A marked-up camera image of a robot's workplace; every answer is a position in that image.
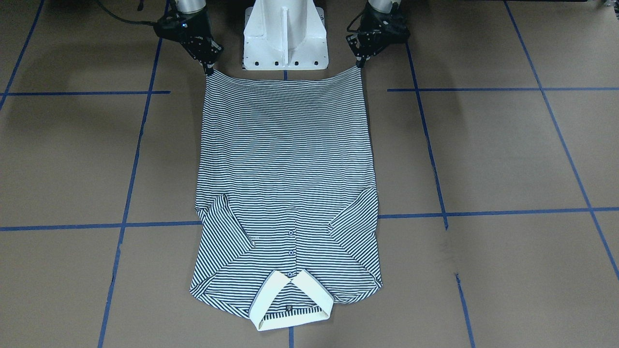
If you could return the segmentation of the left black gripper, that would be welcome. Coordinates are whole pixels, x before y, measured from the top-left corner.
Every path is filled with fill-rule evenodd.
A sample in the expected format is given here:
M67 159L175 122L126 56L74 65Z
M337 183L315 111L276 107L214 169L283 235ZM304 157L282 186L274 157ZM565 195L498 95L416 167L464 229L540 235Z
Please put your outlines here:
M367 58L381 53L391 44L404 44L411 35L401 9L381 13L363 9L347 26L347 44L356 57L356 67L363 68Z

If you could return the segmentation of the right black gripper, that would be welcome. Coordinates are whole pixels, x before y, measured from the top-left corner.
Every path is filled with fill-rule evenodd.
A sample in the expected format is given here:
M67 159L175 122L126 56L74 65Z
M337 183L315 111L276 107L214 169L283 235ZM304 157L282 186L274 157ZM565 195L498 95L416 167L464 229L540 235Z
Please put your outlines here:
M181 44L193 59L203 59L205 75L214 73L213 59L219 59L223 47L214 40L208 11L193 14L168 11L155 22L153 29L158 37Z

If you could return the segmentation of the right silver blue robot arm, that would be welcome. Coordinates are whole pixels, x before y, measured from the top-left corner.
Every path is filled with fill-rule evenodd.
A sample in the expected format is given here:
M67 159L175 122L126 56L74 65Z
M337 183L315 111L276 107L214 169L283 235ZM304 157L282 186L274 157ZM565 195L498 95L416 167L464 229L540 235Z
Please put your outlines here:
M179 43L210 76L223 46L212 33L205 0L171 0L170 9L153 26L157 37Z

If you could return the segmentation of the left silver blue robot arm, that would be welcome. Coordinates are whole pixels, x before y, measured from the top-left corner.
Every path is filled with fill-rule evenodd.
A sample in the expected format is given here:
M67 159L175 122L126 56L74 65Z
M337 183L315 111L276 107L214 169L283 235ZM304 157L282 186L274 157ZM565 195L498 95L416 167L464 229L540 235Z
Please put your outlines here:
M346 42L360 69L388 46L405 44L411 36L399 0L368 0L346 30Z

